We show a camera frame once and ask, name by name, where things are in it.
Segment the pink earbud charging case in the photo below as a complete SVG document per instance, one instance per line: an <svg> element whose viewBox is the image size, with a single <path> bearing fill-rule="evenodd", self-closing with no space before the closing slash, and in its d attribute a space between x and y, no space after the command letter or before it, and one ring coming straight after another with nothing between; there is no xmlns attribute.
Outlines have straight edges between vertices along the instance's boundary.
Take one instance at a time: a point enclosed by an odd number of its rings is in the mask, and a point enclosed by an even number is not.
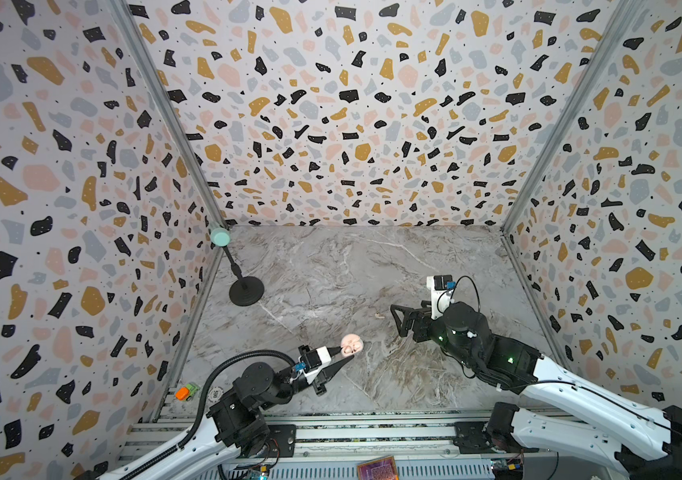
<svg viewBox="0 0 682 480"><path fill-rule="evenodd" d="M363 350L364 342L359 335L347 334L342 338L340 347L342 355L350 357Z"/></svg>

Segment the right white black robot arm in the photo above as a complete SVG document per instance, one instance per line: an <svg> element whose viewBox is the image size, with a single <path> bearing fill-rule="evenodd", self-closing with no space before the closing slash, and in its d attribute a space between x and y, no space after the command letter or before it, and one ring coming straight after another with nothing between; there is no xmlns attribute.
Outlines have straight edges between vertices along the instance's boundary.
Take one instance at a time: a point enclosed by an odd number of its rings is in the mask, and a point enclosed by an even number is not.
<svg viewBox="0 0 682 480"><path fill-rule="evenodd" d="M492 333L487 318L463 302L440 313L399 305L390 311L401 337L432 341L475 379L571 416L552 418L498 402L485 426L497 449L551 450L630 479L682 479L681 408L646 406L587 381L536 348Z"/></svg>

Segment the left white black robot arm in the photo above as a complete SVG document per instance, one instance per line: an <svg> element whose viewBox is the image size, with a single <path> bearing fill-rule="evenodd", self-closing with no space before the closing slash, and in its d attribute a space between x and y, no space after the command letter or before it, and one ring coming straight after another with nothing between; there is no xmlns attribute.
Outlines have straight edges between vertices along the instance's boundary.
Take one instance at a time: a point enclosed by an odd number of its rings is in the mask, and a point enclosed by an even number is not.
<svg viewBox="0 0 682 480"><path fill-rule="evenodd" d="M209 374L194 421L184 432L125 466L106 473L88 470L79 477L192 479L241 455L255 455L271 436L264 411L291 402L306 389L318 396L325 394L327 383L354 358L360 346L358 341L345 347L302 346L296 356L271 349L237 354ZM245 360L254 362L209 406L208 394L215 380Z"/></svg>

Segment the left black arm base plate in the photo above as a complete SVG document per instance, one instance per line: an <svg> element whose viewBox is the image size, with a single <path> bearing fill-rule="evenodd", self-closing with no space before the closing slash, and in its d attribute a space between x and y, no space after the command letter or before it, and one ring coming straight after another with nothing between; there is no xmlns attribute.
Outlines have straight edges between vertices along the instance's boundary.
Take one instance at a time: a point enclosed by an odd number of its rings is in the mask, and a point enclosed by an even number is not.
<svg viewBox="0 0 682 480"><path fill-rule="evenodd" d="M297 438L295 424L265 425L255 436L246 440L240 450L241 458L291 458Z"/></svg>

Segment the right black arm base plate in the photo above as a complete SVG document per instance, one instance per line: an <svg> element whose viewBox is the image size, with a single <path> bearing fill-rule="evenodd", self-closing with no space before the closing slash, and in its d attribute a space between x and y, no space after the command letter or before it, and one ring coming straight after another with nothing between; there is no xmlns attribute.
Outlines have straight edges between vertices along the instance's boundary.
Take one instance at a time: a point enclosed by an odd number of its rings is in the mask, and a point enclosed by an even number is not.
<svg viewBox="0 0 682 480"><path fill-rule="evenodd" d="M520 449L508 425L492 421L465 421L456 422L454 429L453 444L461 454L518 453Z"/></svg>

